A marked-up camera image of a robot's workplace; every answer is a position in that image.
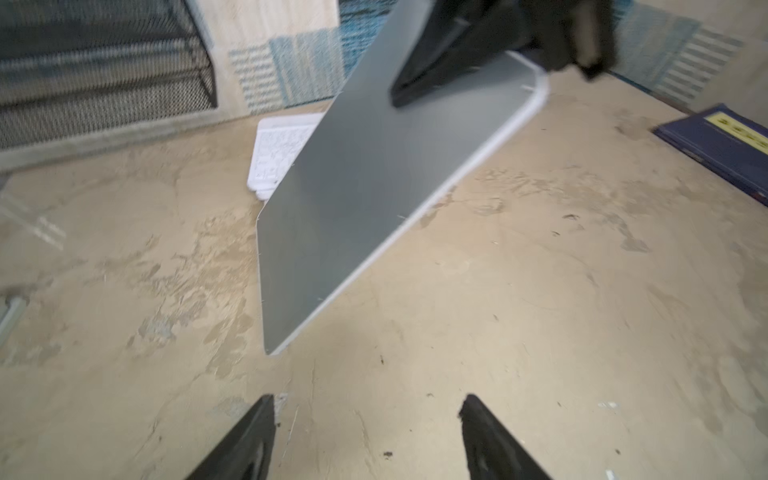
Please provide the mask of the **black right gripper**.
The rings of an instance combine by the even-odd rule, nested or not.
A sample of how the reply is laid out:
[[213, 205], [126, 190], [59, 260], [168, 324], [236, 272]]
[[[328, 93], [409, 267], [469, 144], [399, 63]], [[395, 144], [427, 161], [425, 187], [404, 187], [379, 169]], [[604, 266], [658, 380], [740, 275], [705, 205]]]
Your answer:
[[613, 10], [612, 0], [437, 1], [391, 85], [391, 104], [405, 107], [521, 46], [547, 72], [574, 65], [592, 80], [617, 62]]

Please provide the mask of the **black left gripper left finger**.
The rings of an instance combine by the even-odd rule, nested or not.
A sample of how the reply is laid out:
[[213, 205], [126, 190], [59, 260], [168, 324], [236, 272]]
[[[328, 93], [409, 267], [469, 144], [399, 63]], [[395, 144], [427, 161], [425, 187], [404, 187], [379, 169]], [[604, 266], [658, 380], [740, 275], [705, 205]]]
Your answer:
[[275, 437], [275, 398], [267, 394], [249, 408], [187, 479], [266, 480]]

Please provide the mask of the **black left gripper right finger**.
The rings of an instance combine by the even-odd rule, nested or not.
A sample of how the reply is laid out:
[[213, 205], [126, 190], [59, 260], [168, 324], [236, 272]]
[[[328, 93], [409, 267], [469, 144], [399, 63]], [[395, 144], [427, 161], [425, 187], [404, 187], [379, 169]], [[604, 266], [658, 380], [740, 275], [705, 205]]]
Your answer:
[[459, 418], [471, 480], [551, 480], [476, 395], [467, 395]]

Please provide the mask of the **green key keyboard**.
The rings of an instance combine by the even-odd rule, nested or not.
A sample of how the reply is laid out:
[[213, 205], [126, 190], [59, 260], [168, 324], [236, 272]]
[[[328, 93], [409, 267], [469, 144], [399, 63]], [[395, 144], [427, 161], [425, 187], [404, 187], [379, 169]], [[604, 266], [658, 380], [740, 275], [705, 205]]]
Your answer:
[[430, 10], [427, 1], [396, 4], [258, 215], [269, 355], [547, 100], [547, 74], [506, 52], [409, 106], [393, 106], [390, 87]]

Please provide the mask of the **white key keyboard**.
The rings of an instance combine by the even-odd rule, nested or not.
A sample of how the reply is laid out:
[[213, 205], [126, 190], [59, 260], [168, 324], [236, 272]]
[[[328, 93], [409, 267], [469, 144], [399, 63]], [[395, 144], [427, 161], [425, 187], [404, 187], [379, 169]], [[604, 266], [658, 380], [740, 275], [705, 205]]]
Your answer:
[[248, 171], [248, 189], [276, 190], [323, 116], [311, 113], [261, 119]]

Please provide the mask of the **pink key keyboard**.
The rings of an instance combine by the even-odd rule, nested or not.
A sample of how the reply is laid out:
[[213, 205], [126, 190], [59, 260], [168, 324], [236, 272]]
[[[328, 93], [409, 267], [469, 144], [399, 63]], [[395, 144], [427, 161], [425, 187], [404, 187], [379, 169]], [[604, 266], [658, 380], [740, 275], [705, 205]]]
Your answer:
[[270, 189], [257, 189], [254, 191], [256, 197], [261, 201], [268, 201], [269, 198], [273, 195], [275, 192], [274, 188]]

